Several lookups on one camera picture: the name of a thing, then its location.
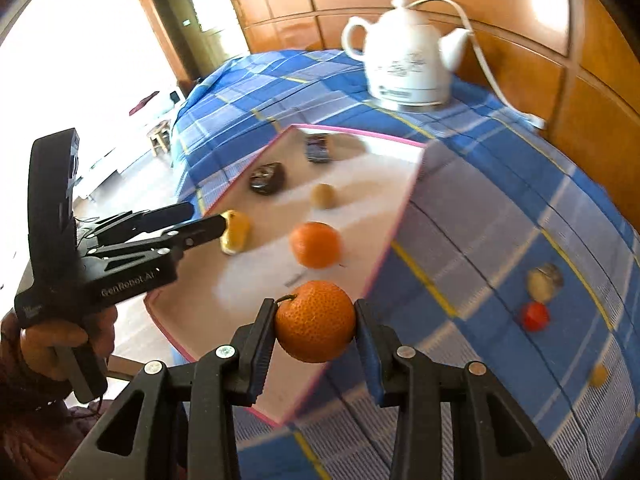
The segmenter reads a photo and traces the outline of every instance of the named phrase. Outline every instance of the pink border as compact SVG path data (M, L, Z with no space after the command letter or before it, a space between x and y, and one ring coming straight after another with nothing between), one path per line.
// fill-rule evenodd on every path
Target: pink border
M271 139L271 141L263 149L261 149L260 152L257 153L257 155L255 155L255 157L251 161L251 163L249 163L247 165L247 167L245 167L244 170L242 170L242 172L233 180L233 182L231 184L229 184L229 186L223 191L223 193L218 197L218 199L211 205L211 207L209 207L209 209L206 211L204 216L209 215L212 212L212 210L215 208L215 206L218 204L218 202L220 200L222 200L222 198L224 196L226 196L226 194L231 189L233 189L235 184L240 180L240 176L243 173L245 173L245 172L247 172L247 171L249 171L251 169L251 167L254 164L254 162L256 161L256 159L258 157L260 157L261 155L263 155L265 152L269 151L269 149L271 149L273 147L273 145L276 142L278 142L282 136L287 134L288 131L290 129L292 129L292 128L305 128L305 129L309 129L309 130L324 130L324 131L342 133L342 134L348 134L348 135L359 135L359 136L363 136L363 137L377 137L379 139L391 140L392 142L400 142L401 144L408 144L410 146L416 146L418 148L424 146L424 143L416 142L415 140L402 139L401 137L394 137L394 136L390 136L390 135L387 135L387 134L379 134L379 133L376 133L376 132L366 132L364 130L355 130L353 128L341 128L339 126L322 126L321 124L292 124L291 126L288 126L285 130L281 131L273 139ZM409 191L407 192L407 195L404 197L404 201L403 201L404 202L404 207L402 208L402 214L398 215L398 220L396 221L395 227L391 231L389 231L390 235L388 236L388 239L386 240L386 246L387 247L389 247L391 245L391 242L393 241L394 237L396 236L396 233L398 232L398 227L400 225L400 222L402 221L402 218L404 217L404 210L406 209L406 206L409 203L409 199L411 198L411 195L414 192L415 182L417 180L417 177L418 177L418 171L415 172L414 184L409 188ZM380 254L380 257L378 258L378 260L377 260L377 262L376 262L376 264L374 266L374 270L371 272L371 274L369 276L369 279L367 280L367 283L366 283L365 288L364 288L365 291L364 291L363 296L366 296L369 293L371 287L373 286L373 282L377 278L378 273L380 272L380 267L382 266L382 263L384 262L387 253L388 253L388 249L385 252L383 252L382 254ZM171 345L174 346L174 348L178 352L180 352L180 355L182 355L185 359L187 359L188 361L193 363L196 359L194 359L184 349L184 347L182 345L180 345L180 343L178 343L173 338L173 336L167 331L167 329L162 325L162 323L160 323L160 320L153 313L153 309L152 309L153 308L153 303L156 301L156 299L160 296L161 293L162 293L162 287L158 288L156 290L153 290L151 292L148 292L146 294L146 296L145 296L145 298L143 300L143 302L145 303L146 311L149 313L149 316L151 317L151 319L154 322L154 324L158 327L160 332L162 332L162 334L167 338L169 343L171 343ZM263 413L259 412L255 408L247 408L247 409L250 412L252 412L254 415L256 415L258 418L260 418L260 420L262 420L263 422L269 424L270 426L273 426L274 428L277 428L277 427L285 425L288 421L290 421L295 416L295 413L300 409L300 407L308 399L309 395L311 394L313 389L318 384L318 382L320 380L320 377L322 376L322 373L324 372L324 369L325 369L326 366L327 366L327 364L324 364L322 366L322 368L318 371L318 374L309 383L309 388L307 389L306 393L301 395L300 398L298 399L298 402L296 402L293 405L293 407L283 416L282 422L275 422L274 420L270 419L268 416L266 416Z

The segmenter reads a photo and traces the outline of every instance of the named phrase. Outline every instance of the white wall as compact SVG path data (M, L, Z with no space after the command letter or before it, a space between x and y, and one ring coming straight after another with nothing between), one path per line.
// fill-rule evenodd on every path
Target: white wall
M25 247L33 140L75 127L86 167L113 136L127 134L127 113L140 99L174 84L138 0L27 6L0 46L0 283L15 249Z

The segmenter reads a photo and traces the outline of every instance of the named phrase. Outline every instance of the yellow stripe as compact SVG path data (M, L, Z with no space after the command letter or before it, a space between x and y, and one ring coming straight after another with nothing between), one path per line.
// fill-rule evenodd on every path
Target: yellow stripe
M322 466L322 463L318 460L318 457L314 453L314 450L311 449L311 446L309 446L308 442L305 440L305 437L302 436L302 433L296 430L293 432L293 436L295 437L296 442L300 446L302 453L305 454L306 459L313 464L314 469L316 470L316 473L318 473L318 476L322 480L331 480L329 473L325 471L324 467Z
M297 79L295 77L287 77L287 76L280 76L280 79L286 79L287 81L293 81L294 83L308 83L308 81L305 81L304 79Z
M631 247L629 247L629 250L631 251L631 254L634 256L634 260L636 261L636 265L638 266L638 268L640 269L640 262L638 261L638 257L636 256L636 252L634 251L634 243L631 244Z
M404 117L399 116L396 113L390 112L389 110L384 110L378 106L376 106L375 104L369 102L369 101L363 101L362 104L368 106L369 108L373 108L374 110L377 110L379 112L382 112L383 114L386 114L388 116L393 117L396 121L400 121L401 123L406 124L408 127L410 127L412 130L415 130L416 132L418 132L419 134L423 134L425 137L429 138L429 139L435 139L436 136L433 135L431 132L428 132L427 130L421 128L420 126L417 126L416 124L413 124L410 121L407 121Z
M551 162L556 168L558 168L558 170L562 171L564 174L568 174L565 170L563 170L560 165L554 161L550 156L548 156L545 152L543 152L539 147L537 147L535 144L533 144L529 139L527 139L527 137L523 136L522 134L518 133L516 130L514 130L513 128L511 128L507 123L505 123L503 120L498 119L497 117L491 117L491 116L487 116L487 119L493 119L494 121L498 121L500 124L502 124L502 126L504 126L505 128L507 128L508 130L511 130L514 134L516 134L517 136L519 136L522 140L524 140L529 146L531 146L534 150L536 150L540 155L544 156L546 158L546 160L548 160L549 162Z
M258 119L259 121L266 121L268 123L273 124L273 127L275 128L275 130L280 133L282 131L282 126L280 126L280 123L278 122L277 119L273 118L273 117L265 117L264 115L262 115L260 113L259 110L257 110L256 108L252 108L251 113L254 115L254 117L256 119Z
M178 134L178 140L180 141L180 144L182 145L182 152L185 155L189 155L189 150L187 149L187 145L182 140L182 136L180 134Z
M574 263L569 259L569 256L567 256L567 254L562 250L562 247L560 247L556 243L556 241L553 240L551 235L548 232L546 232L546 230L544 230L543 228L540 228L540 232L542 232L542 234L548 240L548 242L551 244L551 246L556 250L556 252L558 252L558 254L560 254L560 256L562 256L562 259L567 262L569 267L571 267L571 270L574 272L574 274L578 277L578 279L582 283L582 286L587 290L587 292L591 296L591 299L593 300L593 303L596 304L596 307L597 307L598 311L600 312L600 315L602 316L602 319L604 320L604 323L607 325L607 328L609 330L613 330L613 323L609 319L609 315L607 314L607 311L604 310L604 307L600 303L600 300L596 296L596 293L591 288L591 285L589 285L589 283L587 283L587 280L584 279L584 276L582 275L580 270L578 270L578 268L574 265Z
M199 187L196 188L196 198L198 199L200 214L204 216L204 213L207 212L207 208L204 205L204 197L202 196L202 190Z
M418 280L425 286L425 288L429 291L433 298L438 302L440 307L447 313L447 316L458 317L456 309L451 306L447 298L443 296L443 294L437 289L434 283L418 266L414 259L409 256L409 254L407 254L407 252L398 244L398 242L396 242L395 240L392 241L391 247L398 254L398 256L402 258L402 261L404 261L406 266L411 269L411 272L414 274L414 276L418 278Z

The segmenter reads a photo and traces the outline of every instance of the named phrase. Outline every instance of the mandarin orange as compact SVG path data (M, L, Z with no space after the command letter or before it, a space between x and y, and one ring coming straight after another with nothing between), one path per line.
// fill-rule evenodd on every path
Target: mandarin orange
M338 357L353 338L356 314L347 293L330 282L306 282L280 302L275 318L280 346L305 363Z
M311 269L323 269L340 259L340 233L320 222L307 222L289 235L289 245L296 260Z

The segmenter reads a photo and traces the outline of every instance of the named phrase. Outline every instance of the lemon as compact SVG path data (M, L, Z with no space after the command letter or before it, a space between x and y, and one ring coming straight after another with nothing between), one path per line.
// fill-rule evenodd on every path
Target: lemon
M235 209L229 209L221 216L226 220L226 231L220 237L222 252L225 254L242 252L251 231L251 219Z

